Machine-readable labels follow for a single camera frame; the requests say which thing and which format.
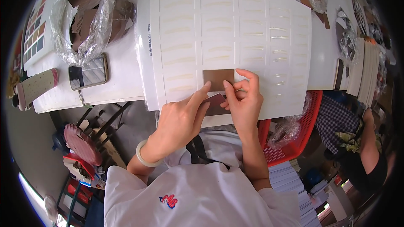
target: red plastic basket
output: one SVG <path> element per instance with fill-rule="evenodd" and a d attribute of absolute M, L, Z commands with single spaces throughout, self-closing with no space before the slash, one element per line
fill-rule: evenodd
<path fill-rule="evenodd" d="M 306 147 L 307 141 L 310 138 L 314 124 L 316 123 L 318 110 L 320 109 L 322 90 L 308 91 L 311 93 L 310 107 L 306 114 L 299 120 L 300 135 L 289 144 L 280 149 L 273 150 L 266 145 L 267 136 L 270 128 L 271 120 L 261 120 L 259 122 L 259 141 L 264 150 L 265 158 L 267 159 L 268 167 L 279 163 L 291 160 L 299 156 Z"/>

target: white bangle bracelet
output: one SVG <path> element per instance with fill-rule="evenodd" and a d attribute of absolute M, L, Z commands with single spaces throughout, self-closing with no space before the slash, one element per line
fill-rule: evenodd
<path fill-rule="evenodd" d="M 145 161 L 142 156 L 140 156 L 140 149 L 146 144 L 148 140 L 145 139 L 142 142 L 140 142 L 137 147 L 136 147 L 136 156 L 137 159 L 140 161 L 140 163 L 142 163 L 144 166 L 147 167 L 157 167 L 159 164 L 161 164 L 163 162 L 163 159 L 160 159 L 159 161 L 155 162 L 155 163 L 149 163 L 147 161 Z"/>

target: phone lanyard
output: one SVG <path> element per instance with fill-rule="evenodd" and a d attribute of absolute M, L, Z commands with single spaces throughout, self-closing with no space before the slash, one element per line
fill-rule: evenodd
<path fill-rule="evenodd" d="M 81 93 L 81 89 L 78 90 L 78 96 L 79 96 L 79 98 L 80 98 L 80 101 L 81 101 L 81 104 L 83 105 L 83 107 L 86 107 L 86 108 L 93 108 L 93 106 L 88 105 L 88 104 L 86 104 L 86 103 L 84 102 L 84 97 L 83 97 L 83 94 Z"/>

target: person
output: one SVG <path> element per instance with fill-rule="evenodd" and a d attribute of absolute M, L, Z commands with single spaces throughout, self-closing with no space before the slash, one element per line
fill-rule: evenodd
<path fill-rule="evenodd" d="M 391 173 L 395 154 L 386 156 L 383 151 L 371 109 L 360 118 L 323 94 L 315 125 L 327 147 L 324 155 L 341 164 L 355 189 L 365 197 L 381 189 Z"/>
<path fill-rule="evenodd" d="M 200 137 L 214 140 L 216 145 L 239 140 L 242 166 L 237 160 L 231 161 L 231 155 L 237 155 L 231 151 L 219 154 L 227 161 L 189 161 L 192 156 L 186 148 L 190 142 L 197 148 L 195 138 L 210 105 L 202 104 L 211 86 L 207 82 L 185 100 L 162 107 L 157 130 L 138 146 L 126 170 L 117 166 L 108 169 L 106 226 L 300 226 L 297 193 L 277 193 L 271 188 L 256 126 L 263 102 L 259 78 L 247 70 L 236 72 L 249 81 L 234 86 L 224 81 L 227 99 L 221 107 L 230 110 L 238 135 L 211 132 Z M 203 144 L 209 148 L 207 155 L 215 155 L 211 146 Z M 171 167 L 147 186 L 154 169 L 150 166 L 161 159 Z"/>

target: white table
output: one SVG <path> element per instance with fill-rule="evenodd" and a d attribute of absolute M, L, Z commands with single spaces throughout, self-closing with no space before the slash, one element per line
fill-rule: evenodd
<path fill-rule="evenodd" d="M 105 49 L 109 67 L 107 83 L 82 89 L 84 101 L 90 105 L 143 100 L 142 81 L 134 49 L 134 31 L 111 43 Z M 49 53 L 27 69 L 28 76 L 56 68 L 59 84 L 34 102 L 36 113 L 81 107 L 78 91 L 70 87 L 68 64 L 55 53 Z"/>
<path fill-rule="evenodd" d="M 325 29 L 324 24 L 314 15 L 311 21 L 311 60 L 309 83 L 307 90 L 332 90 L 336 76 L 336 66 L 340 51 L 335 32 L 336 13 L 342 8 L 356 30 L 358 24 L 354 14 L 352 0 L 328 0 L 327 16 L 331 29 Z M 345 77 L 344 68 L 340 90 L 346 90 L 349 77 Z"/>

